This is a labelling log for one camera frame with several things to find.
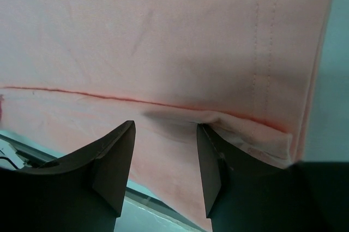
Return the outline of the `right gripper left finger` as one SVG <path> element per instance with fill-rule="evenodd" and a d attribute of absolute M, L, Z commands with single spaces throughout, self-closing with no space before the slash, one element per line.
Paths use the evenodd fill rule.
<path fill-rule="evenodd" d="M 59 158 L 57 169 L 1 169 L 1 231 L 113 231 L 135 135 L 126 121 Z"/>

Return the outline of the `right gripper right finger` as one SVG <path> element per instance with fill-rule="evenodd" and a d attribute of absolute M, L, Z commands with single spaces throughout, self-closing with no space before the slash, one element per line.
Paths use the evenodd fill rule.
<path fill-rule="evenodd" d="M 266 164 L 196 130 L 207 218 L 213 231 L 348 231 L 348 163 Z"/>

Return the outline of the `pink t shirt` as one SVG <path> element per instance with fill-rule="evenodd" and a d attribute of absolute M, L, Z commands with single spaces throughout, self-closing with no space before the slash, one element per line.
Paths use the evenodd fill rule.
<path fill-rule="evenodd" d="M 302 157 L 331 0 L 1 0 L 1 128 L 70 153 L 136 124 L 130 178 L 205 230 L 196 126 Z"/>

